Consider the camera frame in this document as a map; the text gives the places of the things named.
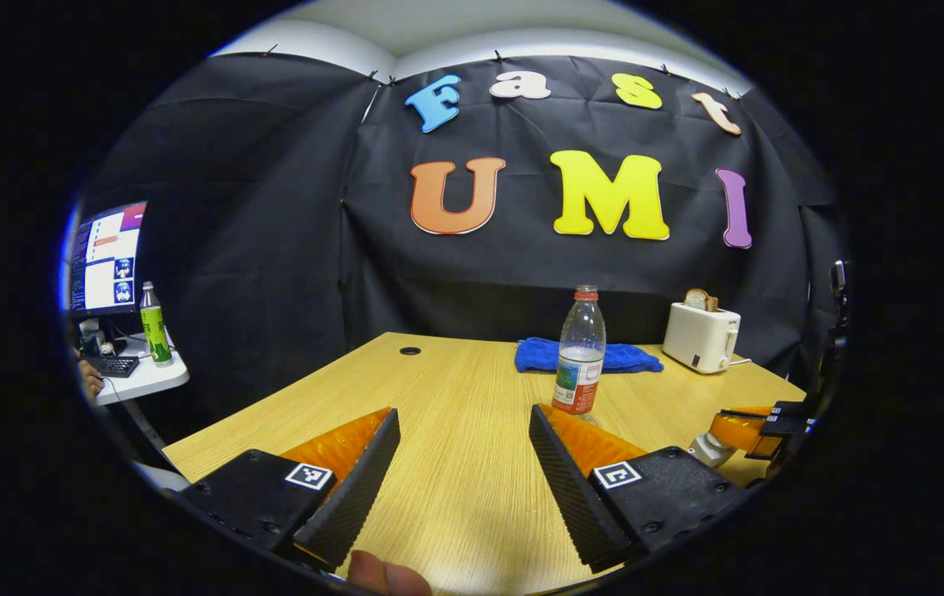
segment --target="desk leg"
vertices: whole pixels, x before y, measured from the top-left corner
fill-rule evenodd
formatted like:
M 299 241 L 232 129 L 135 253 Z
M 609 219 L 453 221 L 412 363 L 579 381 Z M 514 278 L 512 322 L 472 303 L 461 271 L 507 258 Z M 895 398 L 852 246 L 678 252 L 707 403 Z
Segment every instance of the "desk leg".
M 166 463 L 173 465 L 173 461 L 170 461 L 170 458 L 166 457 L 165 453 L 162 453 L 162 448 L 166 446 L 165 442 L 162 442 L 162 438 L 159 437 L 159 434 L 151 427 L 151 423 L 147 421 L 147 418 L 144 418 L 144 412 L 140 411 L 140 408 L 137 407 L 137 402 L 135 400 L 122 400 L 121 403 L 122 407 L 127 408 L 130 418 L 137 424 L 138 429 L 144 434 L 144 438 L 149 440 L 151 446 L 154 446 L 155 450 L 159 452 L 159 455 L 166 460 Z

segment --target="green bottle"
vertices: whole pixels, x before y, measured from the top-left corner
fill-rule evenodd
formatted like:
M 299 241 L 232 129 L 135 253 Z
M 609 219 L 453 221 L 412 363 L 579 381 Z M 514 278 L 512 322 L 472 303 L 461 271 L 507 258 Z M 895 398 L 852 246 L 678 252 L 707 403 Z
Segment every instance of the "green bottle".
M 162 327 L 162 306 L 155 297 L 154 286 L 144 282 L 144 296 L 141 298 L 141 323 L 144 325 L 144 340 L 151 351 L 151 361 L 156 366 L 170 366 L 174 355 L 166 344 L 166 332 Z

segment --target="foam letter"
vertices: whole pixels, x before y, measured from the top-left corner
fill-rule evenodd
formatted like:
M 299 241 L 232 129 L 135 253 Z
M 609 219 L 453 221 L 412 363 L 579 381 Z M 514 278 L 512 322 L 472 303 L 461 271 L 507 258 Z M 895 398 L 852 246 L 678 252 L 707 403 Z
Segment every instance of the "foam letter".
M 472 206 L 460 214 L 442 207 L 446 190 L 446 175 L 453 172 L 452 161 L 431 161 L 414 166 L 409 173 L 414 177 L 412 186 L 412 223 L 426 233 L 470 233 L 486 225 L 494 214 L 497 199 L 497 172 L 505 167 L 505 160 L 495 157 L 472 159 L 467 163 L 475 185 L 472 187 Z
M 728 132 L 730 135 L 740 135 L 740 126 L 726 118 L 725 113 L 729 112 L 726 106 L 714 101 L 714 98 L 707 94 L 692 94 L 692 99 L 696 99 L 696 101 L 703 104 L 703 107 L 707 109 L 707 114 L 710 114 L 711 120 L 721 126 L 722 131 Z
M 664 105 L 664 100 L 652 90 L 652 84 L 641 76 L 619 72 L 611 76 L 611 82 L 618 87 L 616 94 L 631 106 L 656 109 Z
M 669 227 L 659 204 L 662 166 L 643 155 L 627 155 L 615 181 L 584 151 L 556 151 L 549 160 L 563 175 L 563 214 L 552 227 L 561 234 L 589 234 L 593 222 L 586 218 L 586 203 L 597 216 L 604 233 L 614 233 L 626 204 L 630 218 L 622 231 L 631 238 L 667 240 Z
M 495 98 L 518 98 L 542 99 L 552 94 L 552 91 L 546 89 L 546 79 L 543 74 L 528 70 L 517 70 L 513 72 L 502 72 L 497 75 L 501 83 L 494 83 L 490 87 L 490 95 Z
M 453 106 L 443 105 L 443 102 L 452 104 L 461 98 L 456 89 L 449 87 L 450 84 L 460 82 L 460 76 L 448 74 L 443 76 L 442 79 L 435 80 L 429 86 L 423 87 L 420 91 L 416 91 L 415 94 L 409 95 L 405 105 L 412 104 L 412 107 L 416 108 L 416 112 L 419 112 L 419 116 L 424 119 L 424 125 L 419 128 L 421 132 L 434 131 L 438 126 L 453 120 L 457 116 L 457 112 L 460 112 L 460 110 Z
M 726 246 L 732 248 L 751 248 L 751 233 L 747 231 L 747 207 L 744 204 L 744 176 L 733 170 L 714 170 L 726 188 L 726 215 L 729 227 L 722 234 Z

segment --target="wooden table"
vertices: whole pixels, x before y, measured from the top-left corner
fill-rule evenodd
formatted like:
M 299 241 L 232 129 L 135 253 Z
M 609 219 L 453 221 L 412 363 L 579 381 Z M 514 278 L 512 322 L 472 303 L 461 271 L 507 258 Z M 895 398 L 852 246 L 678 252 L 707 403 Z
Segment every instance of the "wooden table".
M 421 348 L 416 355 L 399 348 Z M 643 449 L 687 448 L 722 407 L 801 401 L 742 363 L 703 376 L 662 353 L 662 372 L 605 374 L 590 418 Z M 554 375 L 519 373 L 515 343 L 386 333 L 274 395 L 165 449 L 196 482 L 245 449 L 279 454 L 382 407 L 402 442 L 354 548 L 418 570 L 442 594 L 527 594 L 588 580 L 528 436 Z M 758 478 L 737 454 L 720 472 Z M 346 577 L 350 558 L 336 570 Z

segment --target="monitor screen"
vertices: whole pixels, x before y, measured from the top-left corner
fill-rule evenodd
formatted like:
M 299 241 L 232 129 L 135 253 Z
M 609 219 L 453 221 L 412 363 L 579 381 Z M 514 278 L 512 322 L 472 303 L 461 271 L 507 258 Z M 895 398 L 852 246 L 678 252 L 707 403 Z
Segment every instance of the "monitor screen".
M 124 204 L 79 223 L 71 254 L 71 314 L 136 312 L 137 240 L 146 206 L 147 201 Z

